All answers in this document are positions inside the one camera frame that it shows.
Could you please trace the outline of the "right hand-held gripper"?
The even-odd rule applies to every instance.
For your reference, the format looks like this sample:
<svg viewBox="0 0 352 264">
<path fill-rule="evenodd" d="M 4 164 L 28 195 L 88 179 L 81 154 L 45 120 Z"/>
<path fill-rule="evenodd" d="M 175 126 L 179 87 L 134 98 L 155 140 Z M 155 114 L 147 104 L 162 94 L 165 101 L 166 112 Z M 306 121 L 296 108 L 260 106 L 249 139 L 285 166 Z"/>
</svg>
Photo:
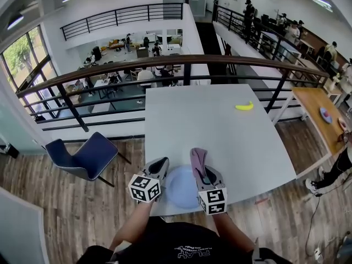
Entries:
<svg viewBox="0 0 352 264">
<path fill-rule="evenodd" d="M 206 175 L 195 175 L 198 188 L 198 201 L 207 215 L 225 213 L 228 205 L 228 193 L 221 173 L 205 166 Z"/>
</svg>

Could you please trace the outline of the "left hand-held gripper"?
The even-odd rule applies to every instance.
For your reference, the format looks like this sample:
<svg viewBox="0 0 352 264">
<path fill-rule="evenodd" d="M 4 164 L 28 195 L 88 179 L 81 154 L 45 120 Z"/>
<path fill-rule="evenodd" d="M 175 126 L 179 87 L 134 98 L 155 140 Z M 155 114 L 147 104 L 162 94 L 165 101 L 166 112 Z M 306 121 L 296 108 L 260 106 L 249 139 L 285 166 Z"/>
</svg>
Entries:
<svg viewBox="0 0 352 264">
<path fill-rule="evenodd" d="M 131 198 L 148 204 L 159 200 L 166 190 L 164 184 L 168 169 L 168 157 L 157 158 L 146 163 L 143 171 L 134 174 L 128 184 Z"/>
</svg>

